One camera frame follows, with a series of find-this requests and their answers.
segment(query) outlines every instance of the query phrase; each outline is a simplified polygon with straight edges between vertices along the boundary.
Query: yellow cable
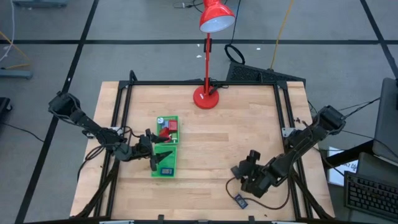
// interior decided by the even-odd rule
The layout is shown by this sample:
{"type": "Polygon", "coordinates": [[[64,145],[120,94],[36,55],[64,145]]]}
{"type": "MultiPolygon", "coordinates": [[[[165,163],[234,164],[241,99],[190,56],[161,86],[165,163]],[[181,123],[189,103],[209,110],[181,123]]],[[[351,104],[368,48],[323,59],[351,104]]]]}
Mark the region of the yellow cable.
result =
{"type": "Polygon", "coordinates": [[[286,20],[287,20],[287,16],[289,15],[290,10],[292,9],[293,2],[294,2],[294,0],[290,0],[289,8],[288,8],[288,10],[287,10],[287,12],[286,12],[284,21],[282,22],[282,26],[280,27],[279,34],[278,34],[278,39],[276,39],[276,44],[275,44],[275,49],[274,49],[274,55],[272,56],[272,62],[271,62],[270,69],[272,69],[272,66],[274,66],[274,60],[275,60],[275,56],[276,56],[276,50],[277,50],[277,48],[278,48],[279,39],[280,39],[280,37],[281,37],[281,35],[282,35],[282,30],[283,30],[284,27],[285,27],[286,20]]]}
{"type": "Polygon", "coordinates": [[[28,56],[26,56],[26,54],[21,49],[19,49],[17,46],[12,44],[11,40],[8,39],[8,37],[5,34],[3,34],[1,31],[0,31],[0,35],[2,35],[13,47],[15,47],[15,49],[17,49],[19,51],[19,53],[21,53],[28,61],[30,61],[30,58],[28,56]]]}
{"type": "Polygon", "coordinates": [[[25,66],[29,66],[29,65],[30,65],[30,64],[28,64],[28,63],[20,64],[20,65],[13,65],[13,66],[7,67],[6,69],[25,67],[25,66]]]}

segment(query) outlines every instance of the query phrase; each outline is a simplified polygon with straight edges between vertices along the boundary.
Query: lamp shade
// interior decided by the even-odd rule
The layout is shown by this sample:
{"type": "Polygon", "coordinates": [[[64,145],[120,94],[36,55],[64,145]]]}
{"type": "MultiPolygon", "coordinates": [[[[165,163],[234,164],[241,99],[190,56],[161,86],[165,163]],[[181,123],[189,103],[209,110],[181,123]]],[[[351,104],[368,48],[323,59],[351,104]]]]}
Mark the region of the lamp shade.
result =
{"type": "Polygon", "coordinates": [[[235,22],[235,15],[220,0],[204,0],[205,10],[200,18],[200,30],[211,33],[223,30],[235,22]]]}

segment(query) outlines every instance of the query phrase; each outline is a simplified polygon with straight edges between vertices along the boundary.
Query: paper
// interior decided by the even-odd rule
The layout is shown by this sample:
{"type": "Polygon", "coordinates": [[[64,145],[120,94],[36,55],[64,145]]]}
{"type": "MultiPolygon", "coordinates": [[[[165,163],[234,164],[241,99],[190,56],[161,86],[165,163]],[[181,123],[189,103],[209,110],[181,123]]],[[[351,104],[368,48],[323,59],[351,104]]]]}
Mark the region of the paper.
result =
{"type": "MultiPolygon", "coordinates": [[[[334,147],[329,147],[330,150],[338,150],[334,147]]],[[[328,151],[328,156],[333,156],[335,154],[341,153],[342,151],[328,151]]],[[[343,165],[336,167],[337,170],[344,174],[344,171],[356,172],[356,167],[358,165],[358,161],[352,161],[343,165]]],[[[334,169],[329,169],[328,171],[328,181],[331,184],[344,186],[344,177],[339,174],[334,169]]]]}

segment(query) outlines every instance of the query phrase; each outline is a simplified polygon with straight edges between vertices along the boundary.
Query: white cable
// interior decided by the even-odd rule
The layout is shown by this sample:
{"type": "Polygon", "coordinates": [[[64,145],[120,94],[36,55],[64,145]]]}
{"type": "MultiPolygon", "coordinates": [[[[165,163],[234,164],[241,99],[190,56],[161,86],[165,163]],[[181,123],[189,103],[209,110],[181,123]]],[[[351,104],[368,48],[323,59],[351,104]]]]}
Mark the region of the white cable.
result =
{"type": "Polygon", "coordinates": [[[7,57],[8,52],[10,52],[12,45],[14,43],[14,37],[15,37],[15,17],[14,17],[14,3],[12,3],[12,0],[10,0],[11,3],[11,13],[12,13],[12,38],[11,38],[11,44],[7,49],[7,52],[0,58],[0,62],[7,57]]]}

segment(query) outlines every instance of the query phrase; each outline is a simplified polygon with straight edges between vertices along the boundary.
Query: lamp base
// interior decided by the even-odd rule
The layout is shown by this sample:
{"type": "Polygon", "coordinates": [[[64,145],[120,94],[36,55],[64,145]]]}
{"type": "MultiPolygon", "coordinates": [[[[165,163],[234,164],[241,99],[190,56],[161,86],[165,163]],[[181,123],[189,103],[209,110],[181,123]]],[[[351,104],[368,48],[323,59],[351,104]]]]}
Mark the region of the lamp base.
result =
{"type": "Polygon", "coordinates": [[[201,109],[212,109],[217,105],[219,98],[220,96],[217,91],[210,96],[205,95],[205,88],[203,85],[199,86],[193,93],[193,102],[201,109]]]}

